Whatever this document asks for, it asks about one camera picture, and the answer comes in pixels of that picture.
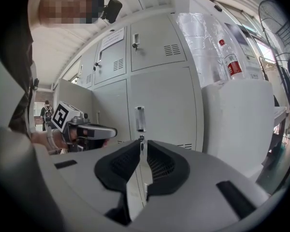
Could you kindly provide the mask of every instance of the locker door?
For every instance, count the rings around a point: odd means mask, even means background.
[[[100,51],[102,41],[99,42],[96,61],[100,65],[95,71],[95,84],[126,73],[126,33],[124,39]]]
[[[132,47],[139,42],[137,51]],[[167,15],[158,15],[131,24],[132,71],[186,61],[182,45]]]
[[[131,105],[144,106],[147,140],[195,150],[196,108],[189,68],[131,76]]]
[[[98,44],[94,44],[81,56],[81,74],[77,80],[79,86],[89,88],[92,86],[93,64]]]
[[[108,145],[131,139],[126,80],[93,90],[93,112],[96,123],[117,129],[117,136],[110,139]]]

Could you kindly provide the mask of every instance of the hand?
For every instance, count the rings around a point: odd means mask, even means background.
[[[84,130],[83,133],[84,135],[87,135],[87,130]],[[53,136],[54,136],[55,144],[57,145],[58,148],[68,149],[68,145],[63,141],[59,130],[55,130]],[[70,139],[72,141],[77,139],[77,131],[74,128],[70,129]],[[103,147],[107,146],[108,141],[109,139],[104,140]]]

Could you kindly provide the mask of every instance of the backpack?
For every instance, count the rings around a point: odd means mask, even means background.
[[[45,122],[50,122],[52,119],[52,107],[49,106],[48,108],[45,106],[45,112],[44,112],[44,121]]]

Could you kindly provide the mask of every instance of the red label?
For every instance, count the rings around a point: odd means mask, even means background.
[[[240,73],[242,72],[241,67],[238,63],[238,61],[232,62],[228,65],[228,69],[230,72],[230,75],[234,75],[236,73]]]

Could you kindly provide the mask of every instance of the person with backpack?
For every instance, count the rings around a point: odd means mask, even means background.
[[[49,101],[46,100],[44,107],[41,109],[41,118],[43,119],[43,131],[46,130],[48,124],[51,123],[51,119],[53,116],[54,110],[50,106]]]

